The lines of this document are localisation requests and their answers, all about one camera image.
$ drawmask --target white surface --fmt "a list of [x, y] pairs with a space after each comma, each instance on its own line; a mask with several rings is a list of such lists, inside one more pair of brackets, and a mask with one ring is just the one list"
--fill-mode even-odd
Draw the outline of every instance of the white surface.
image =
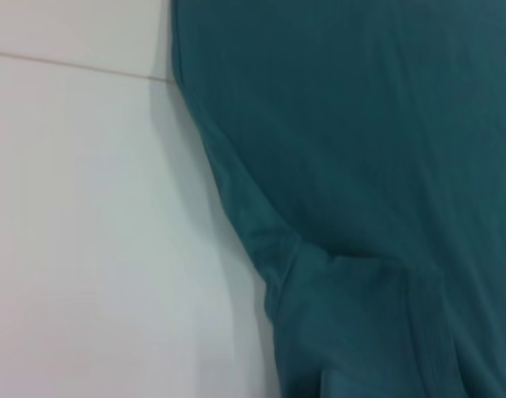
[[159, 78], [168, 0], [0, 0], [0, 51]]
[[277, 396], [263, 294], [174, 85], [0, 57], [0, 398]]

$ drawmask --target teal t-shirt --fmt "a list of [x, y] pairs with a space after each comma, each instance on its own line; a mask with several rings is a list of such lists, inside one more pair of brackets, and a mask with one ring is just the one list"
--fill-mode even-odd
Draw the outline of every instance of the teal t-shirt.
[[506, 0], [173, 0], [284, 398], [506, 398]]

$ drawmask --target teal fabric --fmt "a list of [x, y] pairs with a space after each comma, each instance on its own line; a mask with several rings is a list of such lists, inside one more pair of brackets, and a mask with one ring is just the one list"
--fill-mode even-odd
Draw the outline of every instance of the teal fabric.
[[506, 0], [173, 0], [281, 395], [506, 398]]

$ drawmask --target white wall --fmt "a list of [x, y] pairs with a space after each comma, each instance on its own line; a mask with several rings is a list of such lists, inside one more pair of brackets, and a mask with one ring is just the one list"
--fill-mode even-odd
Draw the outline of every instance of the white wall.
[[167, 11], [0, 0], [0, 398], [278, 395]]

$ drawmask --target clothing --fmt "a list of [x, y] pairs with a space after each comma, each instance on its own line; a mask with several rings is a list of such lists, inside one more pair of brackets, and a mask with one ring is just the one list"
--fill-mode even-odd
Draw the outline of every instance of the clothing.
[[506, 0], [173, 0], [283, 397], [506, 398]]

